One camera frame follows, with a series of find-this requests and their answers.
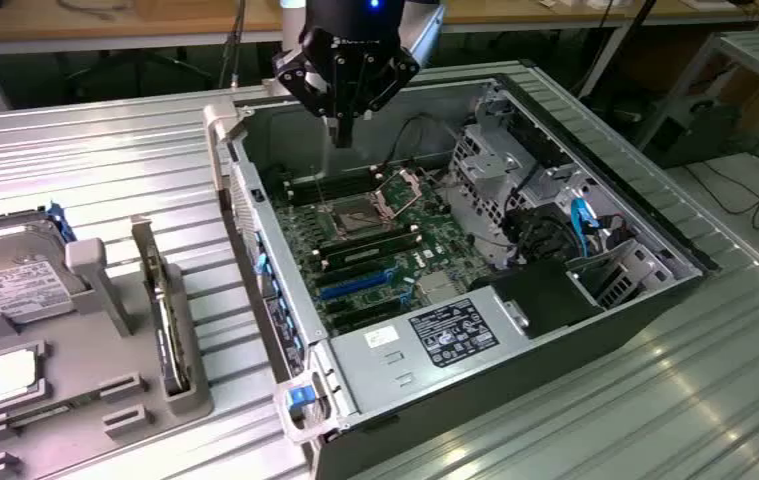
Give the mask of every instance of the hard drive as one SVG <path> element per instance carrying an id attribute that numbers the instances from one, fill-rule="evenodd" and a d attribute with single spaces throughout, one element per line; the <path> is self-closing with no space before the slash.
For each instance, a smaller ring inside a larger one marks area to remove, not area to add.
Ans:
<path id="1" fill-rule="evenodd" d="M 0 313 L 15 323 L 66 313 L 87 289 L 64 265 L 70 236 L 62 217 L 44 211 L 0 217 Z"/>

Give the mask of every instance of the warning label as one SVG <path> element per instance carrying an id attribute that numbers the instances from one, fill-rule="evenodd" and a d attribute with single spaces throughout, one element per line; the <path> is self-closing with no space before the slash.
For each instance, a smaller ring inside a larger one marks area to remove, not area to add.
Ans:
<path id="1" fill-rule="evenodd" d="M 0 312 L 15 317 L 71 301 L 49 262 L 0 270 Z"/>
<path id="2" fill-rule="evenodd" d="M 452 365 L 499 343 L 468 299 L 408 321 L 436 367 Z"/>

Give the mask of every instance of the blue pcie slot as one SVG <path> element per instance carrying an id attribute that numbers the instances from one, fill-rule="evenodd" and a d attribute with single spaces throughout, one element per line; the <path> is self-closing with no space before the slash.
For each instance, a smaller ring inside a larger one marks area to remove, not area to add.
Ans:
<path id="1" fill-rule="evenodd" d="M 384 272 L 376 273 L 370 277 L 352 280 L 351 282 L 338 285 L 336 287 L 323 288 L 320 290 L 320 300 L 331 300 L 334 298 L 343 297 L 344 295 L 364 290 L 367 288 L 384 285 L 391 281 L 392 277 L 394 277 L 394 269 L 390 268 Z"/>

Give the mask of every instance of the wooden table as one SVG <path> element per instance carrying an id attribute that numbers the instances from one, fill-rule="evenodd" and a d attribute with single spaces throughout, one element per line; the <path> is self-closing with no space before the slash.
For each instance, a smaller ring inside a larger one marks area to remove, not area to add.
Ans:
<path id="1" fill-rule="evenodd" d="M 247 0 L 243 42 L 279 41 L 282 20 L 278 0 Z M 535 0 L 444 0 L 442 31 L 489 32 L 594 28 L 603 11 L 557 4 L 547 8 Z M 615 28 L 585 85 L 585 93 L 598 82 L 619 46 L 634 9 L 614 9 L 605 26 Z M 232 18 L 147 21 L 132 10 L 116 12 L 107 21 L 72 12 L 54 0 L 7 0 L 0 9 L 0 55 L 91 50 L 122 50 L 224 42 Z M 659 0 L 647 23 L 723 23 L 743 19 L 741 10 L 709 14 L 697 12 L 681 0 Z M 8 103 L 0 90 L 0 111 Z"/>

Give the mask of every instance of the white sticker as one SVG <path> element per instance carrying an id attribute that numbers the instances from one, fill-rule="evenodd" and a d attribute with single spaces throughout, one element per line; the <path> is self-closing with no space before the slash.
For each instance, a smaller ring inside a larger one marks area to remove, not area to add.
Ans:
<path id="1" fill-rule="evenodd" d="M 15 317 L 67 303 L 71 294 L 49 262 L 0 270 L 0 312 Z"/>
<path id="2" fill-rule="evenodd" d="M 394 325 L 382 327 L 364 334 L 364 340 L 367 340 L 367 345 L 370 345 L 370 348 L 376 348 L 386 343 L 391 343 L 394 340 L 399 340 L 399 338 L 400 336 L 396 334 Z"/>

